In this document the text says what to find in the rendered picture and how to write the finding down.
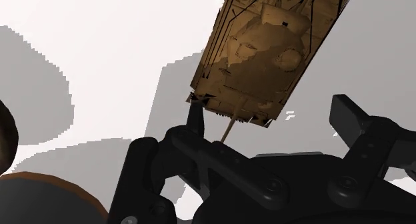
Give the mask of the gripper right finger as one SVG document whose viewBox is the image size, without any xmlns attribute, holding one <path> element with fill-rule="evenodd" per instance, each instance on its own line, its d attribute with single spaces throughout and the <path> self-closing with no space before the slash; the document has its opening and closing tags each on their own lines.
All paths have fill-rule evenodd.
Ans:
<svg viewBox="0 0 416 224">
<path fill-rule="evenodd" d="M 345 94 L 332 97 L 329 122 L 349 148 L 328 182 L 334 203 L 361 206 L 380 188 L 390 167 L 405 170 L 416 181 L 416 131 L 389 118 L 368 115 Z"/>
</svg>

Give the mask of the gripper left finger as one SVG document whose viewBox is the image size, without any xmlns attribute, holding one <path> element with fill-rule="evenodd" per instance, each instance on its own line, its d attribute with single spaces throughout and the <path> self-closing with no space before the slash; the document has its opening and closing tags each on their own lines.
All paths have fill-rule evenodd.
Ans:
<svg viewBox="0 0 416 224">
<path fill-rule="evenodd" d="M 166 178 L 193 172 L 202 197 L 213 190 L 209 172 L 214 171 L 268 210 L 288 204 L 289 188 L 282 178 L 203 134 L 202 106 L 193 102 L 186 124 L 170 128 L 162 142 L 152 137 L 131 142 L 107 224 L 177 224 L 174 205 L 160 192 Z"/>
</svg>

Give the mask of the tan toy tank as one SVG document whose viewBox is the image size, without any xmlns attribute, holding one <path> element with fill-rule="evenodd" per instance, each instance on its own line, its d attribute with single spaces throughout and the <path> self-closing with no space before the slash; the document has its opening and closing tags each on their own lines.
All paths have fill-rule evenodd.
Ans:
<svg viewBox="0 0 416 224">
<path fill-rule="evenodd" d="M 188 102 L 270 126 L 349 0 L 224 0 Z"/>
</svg>

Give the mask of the dark bowl with brown rim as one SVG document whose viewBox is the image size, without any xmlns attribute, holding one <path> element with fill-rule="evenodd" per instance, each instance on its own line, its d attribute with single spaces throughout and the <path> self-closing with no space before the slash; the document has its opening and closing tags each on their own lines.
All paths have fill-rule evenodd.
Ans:
<svg viewBox="0 0 416 224">
<path fill-rule="evenodd" d="M 108 212 L 80 186 L 53 175 L 0 176 L 0 224 L 106 224 Z"/>
</svg>

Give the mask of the dark brown round object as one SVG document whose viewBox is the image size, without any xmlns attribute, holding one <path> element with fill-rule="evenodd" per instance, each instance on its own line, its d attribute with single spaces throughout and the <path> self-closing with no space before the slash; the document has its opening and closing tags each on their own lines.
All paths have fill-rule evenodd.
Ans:
<svg viewBox="0 0 416 224">
<path fill-rule="evenodd" d="M 19 134 L 10 110 L 0 100 L 0 175 L 13 164 L 19 142 Z"/>
</svg>

